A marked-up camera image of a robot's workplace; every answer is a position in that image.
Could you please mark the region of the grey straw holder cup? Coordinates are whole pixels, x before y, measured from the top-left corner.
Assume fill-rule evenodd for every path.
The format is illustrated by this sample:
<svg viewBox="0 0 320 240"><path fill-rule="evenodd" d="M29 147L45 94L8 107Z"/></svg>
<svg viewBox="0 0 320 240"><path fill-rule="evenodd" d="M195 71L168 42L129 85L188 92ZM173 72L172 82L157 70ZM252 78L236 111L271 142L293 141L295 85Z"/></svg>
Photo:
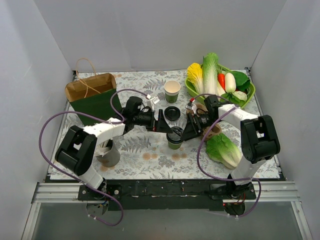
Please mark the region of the grey straw holder cup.
<svg viewBox="0 0 320 240"><path fill-rule="evenodd" d="M107 168L114 167L120 161L121 154L116 148L114 141L111 139L107 141L108 147L111 147L111 150L104 156L96 156L97 160Z"/></svg>

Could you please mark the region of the green brown paper bag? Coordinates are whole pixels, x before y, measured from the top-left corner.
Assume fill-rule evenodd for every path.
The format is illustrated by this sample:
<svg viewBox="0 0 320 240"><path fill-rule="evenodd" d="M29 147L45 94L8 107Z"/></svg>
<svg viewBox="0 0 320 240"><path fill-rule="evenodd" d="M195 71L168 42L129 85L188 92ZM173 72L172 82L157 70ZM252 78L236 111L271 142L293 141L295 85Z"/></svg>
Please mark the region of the green brown paper bag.
<svg viewBox="0 0 320 240"><path fill-rule="evenodd" d="M108 120L116 116L115 110L122 109L119 97L112 97L117 91L116 79L110 73L97 74L91 67L93 76L87 78L79 77L75 69L77 80L66 85L65 95L74 111Z"/></svg>

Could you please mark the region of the green paper coffee cup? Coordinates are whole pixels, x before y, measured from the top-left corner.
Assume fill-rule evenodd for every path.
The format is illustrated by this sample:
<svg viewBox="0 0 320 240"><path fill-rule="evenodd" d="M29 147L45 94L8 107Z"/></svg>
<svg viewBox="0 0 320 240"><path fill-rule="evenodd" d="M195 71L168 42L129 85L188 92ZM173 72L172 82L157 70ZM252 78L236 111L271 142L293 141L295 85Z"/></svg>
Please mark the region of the green paper coffee cup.
<svg viewBox="0 0 320 240"><path fill-rule="evenodd" d="M182 140L173 140L173 139L168 139L168 147L172 150L177 150L181 147L183 141Z"/></svg>

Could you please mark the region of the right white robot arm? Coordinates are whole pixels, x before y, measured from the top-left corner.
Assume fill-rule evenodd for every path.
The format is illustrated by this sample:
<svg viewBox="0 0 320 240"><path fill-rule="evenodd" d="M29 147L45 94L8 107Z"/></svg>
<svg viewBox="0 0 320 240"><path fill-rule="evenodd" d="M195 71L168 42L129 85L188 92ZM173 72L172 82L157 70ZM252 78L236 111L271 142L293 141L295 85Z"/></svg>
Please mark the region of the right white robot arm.
<svg viewBox="0 0 320 240"><path fill-rule="evenodd" d="M242 158L238 166L223 179L224 185L210 186L209 195L215 199L237 199L253 190L252 180L267 160L280 152L280 143L273 119L269 115L258 116L224 100L221 96L207 94L204 100L207 112L202 115L187 114L181 140L199 137L204 129L211 130L225 120L240 130Z"/></svg>

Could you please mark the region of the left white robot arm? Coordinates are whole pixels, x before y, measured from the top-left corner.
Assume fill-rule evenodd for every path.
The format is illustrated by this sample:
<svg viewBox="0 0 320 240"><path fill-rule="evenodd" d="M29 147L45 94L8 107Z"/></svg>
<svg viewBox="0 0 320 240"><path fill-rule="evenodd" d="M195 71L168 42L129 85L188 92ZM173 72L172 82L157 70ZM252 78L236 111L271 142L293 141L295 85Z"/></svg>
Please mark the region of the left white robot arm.
<svg viewBox="0 0 320 240"><path fill-rule="evenodd" d="M143 108L142 103L143 100L136 96L131 96L127 100L121 110L124 122L110 118L107 123L83 128L75 125L70 127L55 154L58 163L90 186L89 194L95 200L103 199L107 193L106 187L102 184L103 177L92 166L94 156L104 154L102 144L128 133L134 126L144 126L150 132L166 134L173 132L164 118L162 109L158 111L158 119L155 119L153 108L150 106Z"/></svg>

